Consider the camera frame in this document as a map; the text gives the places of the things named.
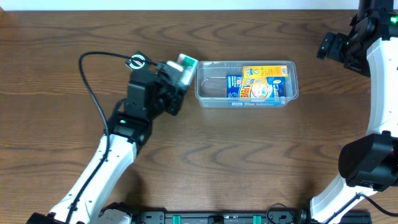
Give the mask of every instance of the barcode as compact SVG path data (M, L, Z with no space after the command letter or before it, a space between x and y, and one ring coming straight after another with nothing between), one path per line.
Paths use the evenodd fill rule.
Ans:
M286 69L286 67L282 67L282 75L287 75L287 69Z

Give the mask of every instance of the white backdrop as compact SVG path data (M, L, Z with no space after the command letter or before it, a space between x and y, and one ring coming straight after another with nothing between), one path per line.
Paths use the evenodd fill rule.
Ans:
M0 0L4 10L358 9L359 0Z

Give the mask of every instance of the transparent storage box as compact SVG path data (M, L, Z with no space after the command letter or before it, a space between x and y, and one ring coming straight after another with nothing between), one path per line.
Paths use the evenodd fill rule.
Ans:
M244 66L286 65L285 96L269 98L228 98L227 76L242 75ZM291 61L221 61L199 62L195 77L195 94L202 107L208 108L275 108L283 107L299 95L296 66Z

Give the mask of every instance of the wood grain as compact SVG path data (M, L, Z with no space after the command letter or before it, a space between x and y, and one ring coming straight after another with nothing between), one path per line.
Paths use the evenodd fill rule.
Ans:
M163 114L109 202L167 210L299 206L338 172L364 135L370 79L315 58L326 32L348 32L354 11L7 12L0 24L0 223L47 213L90 161L102 124L77 59L102 50L157 60L291 60L300 95L285 108L201 108L193 86L177 117ZM126 95L118 58L85 59L107 114ZM373 198L397 212L398 192ZM369 203L375 223L395 220Z

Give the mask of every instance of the clear plastic container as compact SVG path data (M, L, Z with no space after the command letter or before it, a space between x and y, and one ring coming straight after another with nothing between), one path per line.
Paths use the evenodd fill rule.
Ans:
M227 97L227 75L243 73L244 66L286 65L285 96L266 99ZM296 66L291 61L223 61L199 62L195 77L195 94L202 107L208 108L275 108L283 107L299 96Z

